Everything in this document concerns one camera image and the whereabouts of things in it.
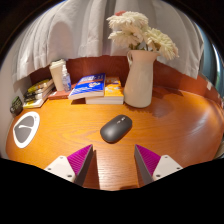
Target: wooden desk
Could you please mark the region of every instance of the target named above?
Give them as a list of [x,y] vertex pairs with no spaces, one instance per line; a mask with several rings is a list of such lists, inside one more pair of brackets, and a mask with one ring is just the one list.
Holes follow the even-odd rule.
[[[32,142],[19,149],[12,128],[26,112],[36,111],[40,125]],[[108,144],[101,127],[119,114],[129,116],[132,129],[119,142]],[[201,96],[156,87],[152,103],[144,109],[124,105],[86,105],[77,100],[48,100],[37,109],[26,109],[9,130],[9,159],[44,169],[59,155],[68,156],[93,144],[94,156],[84,187],[102,190],[138,188],[143,185],[134,159],[139,144],[158,155],[168,154],[182,167],[214,158],[224,131],[222,109]]]

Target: white curtain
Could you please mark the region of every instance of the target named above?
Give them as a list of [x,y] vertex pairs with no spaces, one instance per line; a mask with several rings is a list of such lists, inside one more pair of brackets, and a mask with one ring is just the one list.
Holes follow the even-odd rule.
[[179,49],[179,58],[158,61],[197,78],[203,39],[197,26],[182,12],[161,0],[67,0],[49,9],[27,28],[15,54],[13,80],[59,59],[126,56],[128,49],[108,39],[106,19],[118,11],[146,15],[149,26],[167,34]]

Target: dried flower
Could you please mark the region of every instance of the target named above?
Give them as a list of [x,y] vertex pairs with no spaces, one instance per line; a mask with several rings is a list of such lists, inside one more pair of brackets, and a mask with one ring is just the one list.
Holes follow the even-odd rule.
[[178,48],[168,35],[148,26],[148,18],[138,12],[118,12],[107,19],[113,31],[109,39],[119,46],[137,49],[145,42],[146,48],[160,52],[167,60],[178,56]]

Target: computer mouse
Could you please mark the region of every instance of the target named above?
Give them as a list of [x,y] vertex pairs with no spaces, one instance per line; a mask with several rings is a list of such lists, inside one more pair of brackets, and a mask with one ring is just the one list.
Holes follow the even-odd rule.
[[104,141],[115,143],[119,141],[132,127],[132,120],[126,115],[118,115],[106,123],[100,134]]

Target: vase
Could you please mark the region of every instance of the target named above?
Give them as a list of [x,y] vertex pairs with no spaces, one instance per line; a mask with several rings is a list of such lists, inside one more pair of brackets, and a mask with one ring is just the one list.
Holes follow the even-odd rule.
[[129,74],[124,87],[124,101],[130,106],[144,108],[150,105],[153,88],[153,63],[160,54],[145,50],[127,53]]

